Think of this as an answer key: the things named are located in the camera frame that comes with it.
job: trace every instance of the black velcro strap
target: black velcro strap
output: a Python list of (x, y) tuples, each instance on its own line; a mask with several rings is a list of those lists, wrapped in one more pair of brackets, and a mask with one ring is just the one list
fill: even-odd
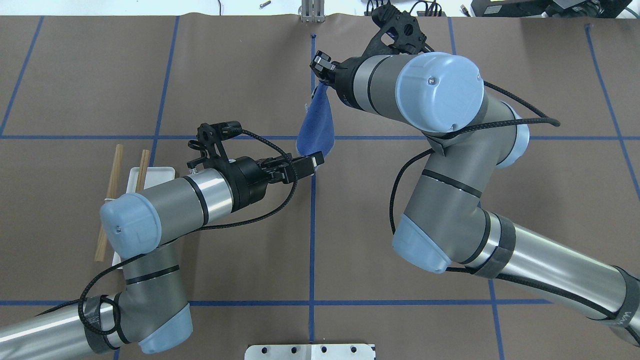
[(466, 193), (469, 193), (475, 197), (477, 197), (478, 199), (480, 199), (480, 197), (482, 196), (482, 192), (478, 189), (472, 188), (471, 186), (465, 184), (465, 183), (461, 183), (458, 180), (455, 179), (451, 179), (449, 176), (445, 176), (442, 174), (439, 174), (435, 171), (431, 171), (431, 170), (427, 170), (424, 169), (422, 171), (422, 175), (424, 176), (428, 176), (432, 179), (436, 179), (437, 181), (440, 181), (441, 183), (445, 183), (445, 184), (449, 184), (457, 189), (460, 189)]
[(640, 284), (638, 284), (638, 280), (635, 277), (629, 275), (624, 269), (617, 266), (613, 267), (620, 272), (620, 275), (625, 280), (625, 286), (627, 287), (625, 300), (622, 302), (620, 310), (616, 313), (615, 319), (597, 321), (606, 326), (628, 327), (631, 319), (636, 315), (638, 305), (640, 305)]
[[(120, 305), (118, 303), (120, 301), (120, 295), (122, 295), (122, 293), (117, 293), (116, 296), (113, 298), (113, 301), (115, 301), (115, 303), (118, 305)], [(122, 326), (118, 326), (118, 328), (116, 329), (116, 332), (118, 333), (118, 337), (120, 338), (120, 341), (122, 341), (125, 344), (131, 344), (131, 342), (127, 340), (127, 337), (124, 336), (124, 332), (122, 331)]]
[[(84, 305), (84, 317), (91, 326), (96, 329), (101, 329), (100, 326), (100, 298), (101, 296), (94, 296), (89, 298)], [(98, 335), (91, 330), (84, 328), (84, 335), (86, 336), (86, 342), (89, 343), (91, 350), (96, 354), (104, 354), (115, 348), (111, 344), (105, 341), (105, 337)]]
[(516, 247), (516, 229), (511, 220), (496, 214), (500, 221), (500, 240), (498, 246), (493, 250), (489, 258), (472, 275), (478, 275), (487, 279), (495, 279), (500, 275), (502, 269), (507, 266), (513, 249)]

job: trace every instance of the gray arm segment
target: gray arm segment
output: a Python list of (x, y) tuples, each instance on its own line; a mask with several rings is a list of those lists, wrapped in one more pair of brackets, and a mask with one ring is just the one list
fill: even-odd
[[(124, 266), (127, 282), (138, 280), (128, 283), (127, 289), (118, 297), (122, 331), (129, 342), (149, 339), (188, 305), (180, 271), (159, 275), (177, 264), (174, 243), (171, 243)], [(104, 330), (112, 328), (111, 305), (101, 305), (100, 320)], [(185, 332), (180, 333), (181, 341), (184, 341)], [(116, 332), (107, 335), (107, 339), (113, 347), (124, 345)], [(76, 306), (64, 307), (0, 329), (0, 359), (3, 360), (79, 359), (94, 353)]]
[[(477, 119), (482, 122), (513, 119), (513, 113), (505, 104), (490, 95), (485, 95), (485, 102), (486, 107), (483, 106), (484, 110)], [(442, 152), (436, 151), (426, 163), (402, 221), (417, 225), (449, 259), (476, 270), (482, 268), (496, 252), (500, 236), (504, 237), (505, 231), (511, 231), (515, 234), (515, 247), (495, 275), (514, 275), (549, 285), (549, 288), (559, 288), (617, 315), (625, 303), (627, 288), (633, 294), (634, 286), (640, 283), (636, 278), (628, 277), (625, 283), (621, 272), (613, 266), (519, 225), (506, 227), (494, 214), (487, 213), (487, 219), (484, 210), (477, 206), (496, 164), (508, 155), (514, 142), (515, 127), (498, 127), (476, 131), (444, 147)], [(420, 266), (417, 256), (405, 254), (405, 258)], [(518, 286), (594, 320), (606, 318), (603, 313), (556, 293)], [(611, 326), (625, 341), (639, 346), (630, 332), (624, 329), (627, 327), (640, 333), (637, 302), (627, 299), (626, 310), (615, 321), (622, 323), (623, 327), (615, 322), (603, 323)]]

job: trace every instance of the black band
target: black band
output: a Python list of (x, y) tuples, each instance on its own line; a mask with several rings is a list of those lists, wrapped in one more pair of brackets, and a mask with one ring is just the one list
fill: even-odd
[(486, 246), (486, 242), (489, 240), (489, 233), (491, 232), (491, 218), (485, 210), (482, 210), (482, 212), (484, 213), (484, 234), (482, 236), (482, 241), (480, 242), (480, 246), (478, 246), (478, 248), (476, 249), (476, 252), (474, 252), (473, 255), (469, 256), (468, 259), (461, 262), (462, 265), (469, 264), (471, 261), (477, 258)]
[(152, 272), (151, 274), (134, 277), (132, 279), (127, 279), (125, 281), (125, 283), (127, 285), (131, 285), (131, 284), (135, 284), (136, 282), (143, 282), (143, 281), (146, 281), (146, 280), (155, 279), (156, 277), (160, 277), (162, 275), (170, 274), (170, 273), (176, 272), (178, 270), (180, 270), (180, 266), (179, 265), (174, 265), (174, 266), (171, 266), (170, 268), (166, 268), (164, 270)]
[(507, 266), (513, 250), (516, 247), (516, 229), (513, 226), (511, 220), (506, 217), (496, 214), (500, 221), (500, 240), (498, 246), (493, 250), (493, 253), (478, 269), (473, 271), (472, 275), (478, 275), (487, 279), (495, 279), (500, 275), (502, 269)]
[(376, 106), (373, 105), (373, 101), (371, 100), (371, 80), (373, 79), (373, 74), (376, 73), (376, 70), (378, 69), (378, 67), (380, 66), (380, 64), (382, 64), (383, 62), (385, 62), (385, 60), (389, 59), (391, 56), (387, 56), (386, 58), (380, 60), (379, 63), (376, 64), (376, 66), (373, 67), (373, 70), (371, 70), (371, 74), (369, 74), (369, 81), (367, 82), (367, 98), (369, 100), (369, 104), (371, 105), (371, 107), (373, 108), (373, 110), (380, 115), (380, 112), (378, 111), (378, 109), (376, 109)]
[(480, 197), (482, 196), (482, 192), (479, 190), (476, 190), (474, 188), (472, 188), (471, 186), (461, 183), (458, 180), (455, 179), (451, 179), (448, 176), (444, 176), (442, 174), (438, 174), (437, 172), (433, 172), (431, 170), (427, 170), (424, 169), (422, 171), (422, 175), (424, 176), (428, 176), (428, 177), (432, 177), (433, 179), (436, 179), (437, 181), (443, 182), (445, 184), (449, 184), (457, 189), (460, 189), (466, 193), (469, 193), (475, 197), (477, 197), (478, 199), (480, 199)]
[(613, 267), (620, 272), (620, 275), (622, 275), (622, 278), (625, 280), (625, 286), (627, 288), (625, 300), (622, 302), (620, 309), (616, 312), (615, 319), (598, 321), (607, 326), (628, 327), (631, 319), (636, 315), (638, 305), (640, 305), (640, 285), (638, 285), (638, 280), (629, 275), (629, 273), (624, 271), (624, 269), (617, 266)]
[[(117, 293), (116, 296), (113, 297), (113, 301), (118, 305), (119, 305), (118, 302), (120, 301), (120, 295), (122, 295), (122, 293)], [(122, 341), (125, 344), (131, 344), (131, 342), (127, 340), (127, 337), (124, 336), (124, 332), (122, 331), (122, 326), (118, 326), (118, 328), (116, 329), (116, 332), (118, 333), (118, 337), (120, 338), (120, 341)]]
[[(86, 321), (96, 329), (102, 328), (100, 325), (100, 298), (102, 296), (90, 297), (84, 305), (84, 317), (86, 317)], [(109, 352), (109, 350), (116, 350), (116, 348), (112, 347), (111, 344), (106, 341), (105, 336), (98, 335), (86, 327), (84, 328), (84, 336), (86, 337), (86, 342), (89, 344), (89, 347), (91, 347), (91, 350), (96, 354), (104, 354), (105, 352)]]
[(191, 187), (193, 188), (193, 191), (196, 192), (196, 196), (198, 197), (198, 200), (200, 201), (200, 206), (202, 207), (202, 226), (205, 226), (209, 223), (209, 209), (207, 208), (207, 201), (204, 199), (204, 195), (202, 195), (202, 191), (200, 190), (200, 187), (198, 186), (198, 184), (196, 184), (196, 182), (188, 177), (188, 176), (183, 176), (183, 179), (185, 179), (189, 185), (191, 185)]
[[(102, 304), (102, 301), (103, 301), (106, 297), (107, 297), (107, 295), (103, 295), (103, 296), (101, 296), (101, 297), (100, 297), (100, 304)], [(113, 315), (113, 323), (116, 323), (116, 309), (115, 309), (115, 308), (112, 310), (111, 314)], [(106, 335), (102, 335), (102, 339), (104, 339), (104, 343), (105, 343), (105, 344), (107, 344), (107, 346), (108, 346), (111, 350), (116, 351), (116, 350), (118, 350), (118, 349), (119, 349), (119, 347), (115, 347), (115, 346), (113, 346), (113, 345), (109, 342), (109, 338), (107, 338), (107, 336), (106, 336)]]

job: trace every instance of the silver metal plate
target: silver metal plate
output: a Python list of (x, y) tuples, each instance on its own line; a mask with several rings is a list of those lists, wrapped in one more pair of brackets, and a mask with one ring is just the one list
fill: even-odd
[(244, 360), (375, 360), (373, 344), (253, 345)]

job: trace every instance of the black cable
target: black cable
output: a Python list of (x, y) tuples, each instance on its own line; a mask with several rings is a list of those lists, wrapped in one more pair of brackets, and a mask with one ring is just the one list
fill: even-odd
[(625, 8), (626, 11), (630, 12), (633, 16), (636, 17), (636, 19), (640, 19), (640, 15), (638, 15), (637, 12), (633, 11), (633, 9), (631, 8)]
[(291, 167), (291, 170), (293, 171), (293, 184), (291, 185), (291, 190), (289, 190), (289, 194), (287, 196), (287, 198), (275, 209), (271, 210), (269, 213), (266, 213), (262, 216), (253, 218), (253, 219), (249, 219), (249, 220), (244, 220), (244, 221), (240, 221), (240, 222), (233, 222), (231, 224), (221, 224), (221, 225), (210, 225), (210, 226), (203, 226), (199, 229), (195, 229), (194, 231), (192, 231), (192, 233), (195, 233), (196, 231), (202, 231), (202, 230), (213, 230), (213, 229), (226, 229), (229, 227), (235, 227), (235, 226), (241, 226), (241, 225), (246, 225), (246, 224), (252, 224), (254, 222), (258, 222), (260, 220), (264, 220), (268, 217), (270, 217), (271, 215), (274, 215), (275, 213), (279, 212), (280, 210), (284, 209), (284, 207), (289, 203), (289, 201), (291, 200), (291, 198), (293, 197), (293, 193), (296, 191), (296, 187), (298, 186), (298, 173), (296, 173), (296, 168), (293, 166), (293, 162), (291, 160), (291, 157), (284, 152), (284, 150), (282, 150), (281, 148), (279, 148), (278, 146), (276, 146), (275, 144), (273, 144), (272, 142), (270, 142), (269, 140), (261, 137), (260, 135), (256, 135), (254, 133), (252, 133), (251, 131), (247, 131), (247, 130), (242, 130), (242, 134), (246, 134), (264, 144), (266, 144), (267, 146), (269, 146), (270, 148), (274, 149), (275, 151), (279, 152), (280, 155), (282, 155), (287, 162), (289, 163), (289, 166)]
[(427, 12), (429, 11), (429, 1), (425, 1), (425, 0), (418, 0), (416, 1), (413, 6), (411, 7), (411, 9), (409, 10), (409, 15), (411, 15), (411, 12), (413, 11), (413, 9), (415, 8), (416, 5), (418, 5), (419, 3), (424, 3), (424, 15), (427, 15)]
[(482, 124), (463, 127), (460, 130), (447, 133), (441, 136), (440, 138), (444, 140), (449, 140), (449, 139), (453, 139), (454, 137), (460, 134), (469, 133), (471, 131), (493, 129), (495, 127), (525, 125), (525, 124), (551, 124), (553, 126), (558, 127), (560, 126), (560, 121), (550, 117), (533, 117), (529, 119), (511, 119), (511, 120), (503, 120), (503, 121), (485, 122)]
[(513, 100), (519, 102), (520, 104), (524, 105), (527, 109), (533, 111), (533, 113), (536, 114), (537, 116), (539, 116), (539, 117), (548, 117), (547, 114), (545, 114), (542, 111), (540, 111), (537, 107), (529, 104), (527, 101), (523, 100), (521, 97), (519, 97), (517, 95), (514, 95), (511, 92), (508, 92), (507, 90), (505, 90), (505, 89), (503, 89), (503, 88), (501, 88), (501, 87), (499, 87), (497, 85), (491, 84), (488, 81), (485, 81), (484, 85), (486, 87), (488, 87), (488, 88), (494, 89), (495, 91), (497, 91), (497, 92), (499, 92), (501, 94), (504, 94), (504, 95), (512, 98)]
[(420, 154), (412, 157), (411, 159), (409, 159), (409, 161), (407, 161), (402, 166), (402, 168), (398, 172), (398, 175), (396, 176), (396, 180), (394, 181), (394, 187), (393, 189), (391, 189), (391, 198), (389, 199), (389, 222), (391, 223), (391, 232), (394, 234), (396, 233), (396, 222), (394, 220), (394, 203), (396, 201), (396, 191), (398, 190), (400, 179), (402, 178), (402, 175), (404, 174), (406, 169), (411, 166), (411, 164), (433, 153), (434, 153), (433, 149), (429, 149), (427, 151), (423, 151)]
[(139, 258), (142, 258), (143, 256), (145, 256), (146, 254), (140, 254), (137, 256), (134, 256), (133, 258), (129, 258), (126, 259), (125, 261), (122, 261), (118, 264), (113, 265), (112, 267), (108, 268), (107, 270), (102, 271), (101, 273), (99, 273), (98, 275), (96, 275), (88, 284), (87, 286), (84, 288), (82, 294), (80, 294), (80, 298), (77, 300), (77, 304), (78, 304), (78, 317), (80, 317), (80, 322), (84, 325), (84, 327), (86, 329), (88, 329), (91, 332), (94, 332), (98, 335), (109, 335), (109, 334), (113, 334), (114, 332), (116, 332), (119, 328), (120, 328), (120, 308), (118, 307), (118, 304), (115, 303), (115, 301), (107, 298), (107, 297), (100, 297), (100, 301), (104, 301), (107, 304), (110, 304), (113, 307), (113, 315), (115, 317), (114, 319), (114, 325), (112, 328), (110, 328), (109, 330), (102, 330), (102, 329), (98, 329), (96, 327), (94, 327), (93, 325), (91, 325), (89, 323), (89, 321), (86, 319), (86, 317), (84, 316), (84, 303), (86, 302), (86, 296), (87, 294), (89, 294), (89, 290), (91, 290), (91, 288), (93, 287), (93, 285), (95, 285), (96, 282), (98, 282), (98, 280), (100, 280), (101, 277), (107, 275), (108, 273), (112, 272), (113, 270), (116, 270), (117, 268), (124, 266), (126, 264), (132, 263), (133, 261), (136, 261)]
[(75, 300), (67, 301), (67, 302), (65, 302), (65, 303), (63, 303), (63, 304), (60, 304), (60, 305), (55, 306), (55, 307), (52, 307), (52, 308), (50, 308), (50, 309), (48, 309), (48, 310), (42, 311), (40, 314), (37, 314), (36, 316), (40, 316), (40, 315), (44, 315), (44, 314), (48, 314), (48, 313), (52, 313), (52, 312), (54, 312), (55, 310), (62, 309), (63, 307), (67, 307), (67, 306), (69, 306), (69, 305), (77, 304), (79, 301), (80, 301), (79, 299), (75, 299)]
[(460, 12), (465, 14), (466, 17), (471, 17), (469, 10), (467, 10), (467, 7), (464, 5), (460, 5)]

